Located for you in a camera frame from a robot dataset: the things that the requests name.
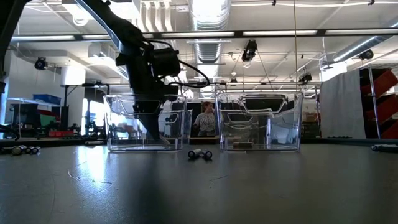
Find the ductwork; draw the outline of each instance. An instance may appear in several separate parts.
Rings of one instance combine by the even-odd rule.
[[[189,0],[190,19],[194,31],[225,30],[228,25],[231,0]],[[218,74],[223,44],[195,44],[197,68],[209,78]]]
[[[398,17],[395,19],[389,21],[385,27],[390,27],[390,28],[395,28],[398,27]],[[360,39],[359,41],[351,44],[350,46],[344,48],[343,50],[340,50],[333,56],[333,61],[336,62],[344,62],[345,60],[348,60],[352,57],[355,57],[359,55],[360,53],[376,46],[377,44],[380,44],[388,39],[390,39],[391,36],[374,36],[374,37],[364,37]]]

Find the person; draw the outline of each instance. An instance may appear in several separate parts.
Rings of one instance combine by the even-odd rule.
[[[213,112],[213,104],[204,102],[205,112],[199,114],[193,124],[194,128],[199,128],[198,137],[215,136],[216,119]]]

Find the table surface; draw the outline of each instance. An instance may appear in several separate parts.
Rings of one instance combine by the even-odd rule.
[[[398,223],[398,154],[108,152],[55,147],[0,156],[0,223]]]

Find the blue box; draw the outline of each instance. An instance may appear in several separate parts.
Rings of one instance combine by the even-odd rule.
[[[40,100],[46,103],[52,103],[55,105],[61,105],[61,98],[48,95],[48,94],[33,94],[33,100]]]

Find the shelf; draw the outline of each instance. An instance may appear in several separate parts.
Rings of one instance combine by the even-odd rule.
[[[37,104],[37,105],[43,105],[43,106],[60,106],[60,105],[56,105],[53,103],[46,103],[43,101],[39,101],[39,100],[30,100],[30,99],[25,99],[25,98],[7,98],[7,100],[14,100],[14,101],[20,101],[22,103],[33,103],[33,104]]]

